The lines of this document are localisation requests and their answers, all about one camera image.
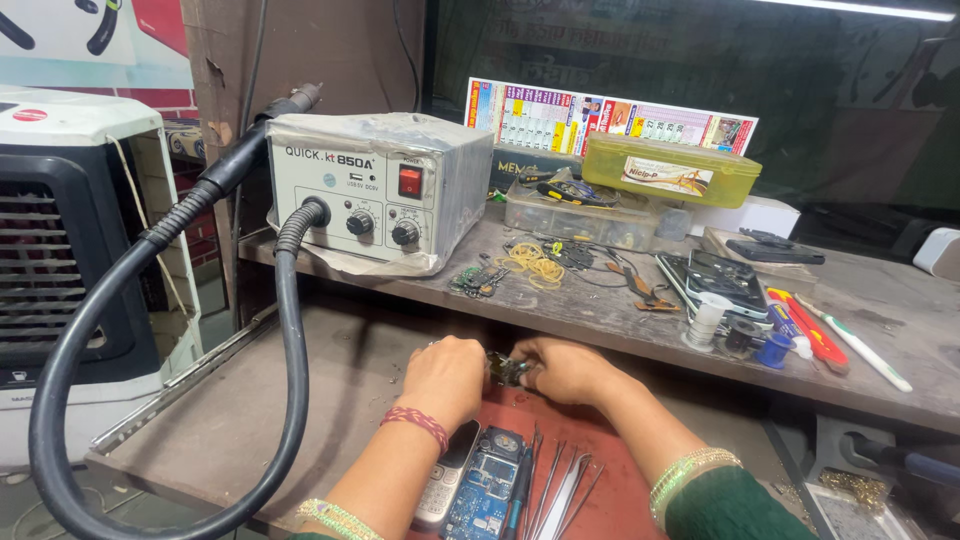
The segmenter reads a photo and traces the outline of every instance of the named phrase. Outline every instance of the red power switch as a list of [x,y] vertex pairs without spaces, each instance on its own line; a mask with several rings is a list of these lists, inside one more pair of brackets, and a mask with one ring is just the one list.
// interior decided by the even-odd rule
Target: red power switch
[[420,198],[420,188],[423,184],[423,170],[400,166],[400,191],[401,197],[410,197],[411,199]]

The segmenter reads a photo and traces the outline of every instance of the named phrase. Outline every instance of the hand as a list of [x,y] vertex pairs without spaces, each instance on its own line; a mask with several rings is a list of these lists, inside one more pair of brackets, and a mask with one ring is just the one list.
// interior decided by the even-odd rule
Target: hand
[[556,337],[518,341],[510,358],[536,362],[520,383],[561,404],[597,405],[606,382],[622,375],[590,347]]
[[486,367],[487,355],[477,340],[449,335],[410,355],[403,394],[394,406],[429,414],[453,435],[480,411]]

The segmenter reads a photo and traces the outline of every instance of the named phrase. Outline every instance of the blue circuit board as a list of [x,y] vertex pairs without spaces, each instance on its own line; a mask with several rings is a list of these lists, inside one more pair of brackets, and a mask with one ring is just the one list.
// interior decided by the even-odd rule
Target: blue circuit board
[[511,447],[510,452],[503,448],[485,450],[477,446],[467,473],[464,475],[456,499],[446,522],[440,531],[446,540],[497,540],[507,519],[510,496],[516,481],[518,468],[514,454],[522,454],[523,438],[511,431],[487,428],[481,434],[481,440],[493,441],[495,437],[513,438],[520,449],[519,453]]

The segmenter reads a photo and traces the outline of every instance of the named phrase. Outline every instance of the air knob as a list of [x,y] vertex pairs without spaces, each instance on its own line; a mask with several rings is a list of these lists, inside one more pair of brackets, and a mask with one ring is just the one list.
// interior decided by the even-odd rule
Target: air knob
[[347,218],[347,230],[353,234],[366,234],[373,230],[373,218],[364,211],[355,212]]
[[394,236],[394,242],[400,246],[413,244],[416,243],[417,240],[420,240],[420,231],[417,230],[417,226],[413,223],[398,223],[392,235]]

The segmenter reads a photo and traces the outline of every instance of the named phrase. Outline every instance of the air cooler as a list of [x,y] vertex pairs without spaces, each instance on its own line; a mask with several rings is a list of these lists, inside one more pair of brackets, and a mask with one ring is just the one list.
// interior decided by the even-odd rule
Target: air cooler
[[[134,197],[151,225],[176,202],[162,126],[159,113],[134,100],[0,86],[0,473],[26,468],[46,357],[87,291],[143,230]],[[155,262],[114,297],[89,336],[66,413],[71,461],[202,354],[185,246],[181,236],[161,254],[170,280]]]

